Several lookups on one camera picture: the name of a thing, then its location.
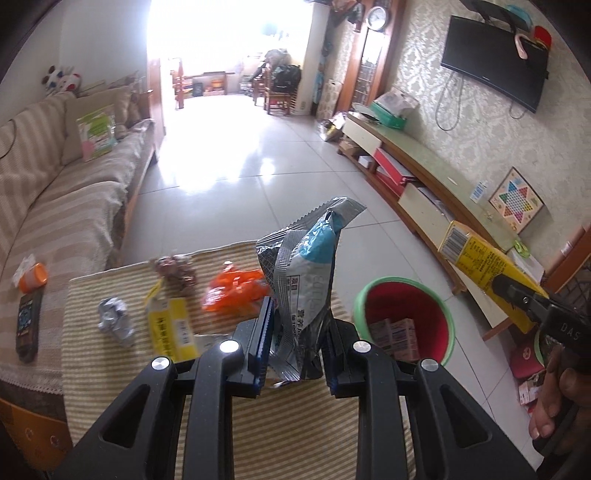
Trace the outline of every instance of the drawer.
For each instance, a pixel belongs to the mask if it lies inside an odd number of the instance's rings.
[[[382,142],[378,137],[369,133],[365,128],[356,124],[350,118],[345,120],[343,133],[371,156],[374,156],[375,151],[382,146]]]
[[[407,212],[418,227],[425,232],[433,245],[439,247],[450,221],[412,183],[408,183],[398,205]]]

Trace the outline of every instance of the green bin rim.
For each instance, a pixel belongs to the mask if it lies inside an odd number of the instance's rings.
[[[447,307],[445,302],[439,297],[439,295],[437,295],[429,287],[426,287],[418,281],[403,277],[382,277],[377,278],[371,283],[368,283],[355,297],[355,301],[353,302],[353,322],[355,323],[355,328],[357,328],[357,331],[359,332],[359,336],[362,340],[366,340],[367,342],[373,343],[373,339],[371,338],[371,334],[369,333],[368,324],[365,321],[365,300],[367,299],[367,295],[372,288],[382,283],[390,282],[406,283],[407,285],[412,285],[413,287],[419,288],[427,295],[429,295],[433,300],[435,300],[439,308],[441,308],[441,311],[445,315],[445,319],[447,322],[447,331],[449,336],[447,340],[447,350],[445,352],[443,360],[441,361],[441,364],[445,366],[447,362],[449,362],[449,359],[451,358],[453,353],[453,348],[456,344],[456,327],[453,322],[452,313],[449,311],[449,308]]]

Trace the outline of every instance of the yellow box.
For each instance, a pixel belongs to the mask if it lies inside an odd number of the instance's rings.
[[[439,246],[439,253],[478,285],[522,332],[531,330],[534,324],[525,312],[514,308],[492,291],[492,279],[502,273],[546,298],[548,294],[519,270],[509,257],[458,221],[450,224]]]
[[[175,363],[197,358],[187,300],[162,298],[160,286],[158,283],[150,291],[145,307],[154,353],[170,357]]]

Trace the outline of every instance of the beige tablecloth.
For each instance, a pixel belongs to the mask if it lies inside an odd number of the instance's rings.
[[[259,268],[254,242],[191,255],[198,288],[189,301],[194,333],[231,333],[244,320],[203,312],[199,299],[226,260],[243,269]],[[70,282],[62,340],[64,402],[76,444],[103,410],[154,357],[144,316],[144,298],[157,281],[147,263],[109,270]],[[98,303],[122,298],[136,328],[135,344],[119,346],[97,328]],[[333,314],[348,320],[333,295]],[[187,399],[178,443],[180,478],[187,423]],[[337,400],[324,379],[264,388],[256,400],[233,399],[233,441],[237,480],[355,478],[358,401]]]

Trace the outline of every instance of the crumpled foil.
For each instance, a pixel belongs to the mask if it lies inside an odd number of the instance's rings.
[[[99,330],[110,333],[122,346],[134,344],[134,327],[127,315],[127,305],[117,297],[109,297],[99,303]]]

